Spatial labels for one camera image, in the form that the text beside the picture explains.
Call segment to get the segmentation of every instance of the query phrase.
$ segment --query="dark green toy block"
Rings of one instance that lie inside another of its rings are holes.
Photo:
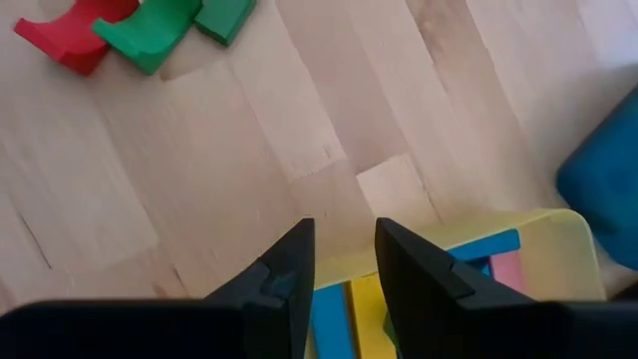
[[[219,44],[230,46],[256,4],[256,0],[204,0],[195,26]]]
[[[184,37],[199,9],[201,0],[146,0],[130,18],[116,24],[100,19],[93,31],[152,75]]]

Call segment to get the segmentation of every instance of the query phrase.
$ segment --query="yellow toy bin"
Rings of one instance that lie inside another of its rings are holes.
[[[605,300],[605,290],[589,225],[570,209],[479,214],[415,232],[443,249],[451,249],[506,230],[520,238],[520,264],[526,293],[536,300]],[[374,246],[317,264],[315,287],[377,271]]]

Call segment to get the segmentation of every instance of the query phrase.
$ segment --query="yellow toy block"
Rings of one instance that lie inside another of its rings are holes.
[[[384,331],[388,307],[379,274],[348,282],[348,295],[359,358],[396,359],[397,349]]]

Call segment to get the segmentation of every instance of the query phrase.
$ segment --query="curved toy block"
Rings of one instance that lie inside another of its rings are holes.
[[[229,46],[256,4],[256,0],[204,0],[195,26],[219,44]]]
[[[188,31],[201,0],[146,0],[117,24],[98,20],[93,31],[152,75]]]
[[[140,5],[138,0],[77,0],[63,16],[49,23],[20,19],[14,31],[60,64],[89,76],[109,52],[109,45],[91,30],[103,18],[126,19]]]

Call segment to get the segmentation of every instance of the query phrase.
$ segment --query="blue object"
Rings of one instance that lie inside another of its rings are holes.
[[[520,249],[518,231],[516,229],[510,229],[450,249],[448,253],[458,260],[468,262],[518,249]]]
[[[355,348],[342,284],[316,290],[310,320],[318,359],[354,359]]]
[[[469,261],[468,265],[485,274],[486,276],[491,276],[491,269],[489,268],[489,257]]]
[[[638,269],[638,89],[567,160],[556,187],[609,255]]]

